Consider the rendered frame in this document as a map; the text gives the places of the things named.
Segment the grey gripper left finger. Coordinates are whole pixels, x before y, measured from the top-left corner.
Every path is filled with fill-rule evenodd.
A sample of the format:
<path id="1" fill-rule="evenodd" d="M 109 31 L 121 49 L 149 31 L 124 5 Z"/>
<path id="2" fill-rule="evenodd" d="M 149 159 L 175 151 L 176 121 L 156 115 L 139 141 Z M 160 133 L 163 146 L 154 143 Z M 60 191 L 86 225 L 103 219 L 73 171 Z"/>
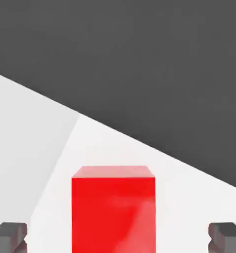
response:
<path id="1" fill-rule="evenodd" d="M 0 253 L 27 253 L 27 224 L 3 222 L 0 224 Z"/>

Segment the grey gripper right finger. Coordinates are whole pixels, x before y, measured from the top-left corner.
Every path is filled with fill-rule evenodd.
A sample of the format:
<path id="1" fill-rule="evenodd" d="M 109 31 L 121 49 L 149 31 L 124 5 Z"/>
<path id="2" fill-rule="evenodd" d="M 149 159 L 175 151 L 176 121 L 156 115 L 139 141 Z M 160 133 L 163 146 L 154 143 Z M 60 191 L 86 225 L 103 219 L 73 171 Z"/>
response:
<path id="1" fill-rule="evenodd" d="M 236 253 L 236 224 L 233 222 L 212 222 L 208 226 L 211 238 L 208 253 Z"/>

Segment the small red cube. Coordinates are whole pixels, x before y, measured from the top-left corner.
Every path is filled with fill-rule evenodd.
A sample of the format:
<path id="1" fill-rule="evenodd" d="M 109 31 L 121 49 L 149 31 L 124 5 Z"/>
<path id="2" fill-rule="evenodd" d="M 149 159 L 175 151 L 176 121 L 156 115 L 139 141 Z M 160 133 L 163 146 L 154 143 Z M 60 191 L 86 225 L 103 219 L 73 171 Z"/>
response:
<path id="1" fill-rule="evenodd" d="M 83 166 L 71 179 L 72 253 L 156 253 L 155 176 Z"/>

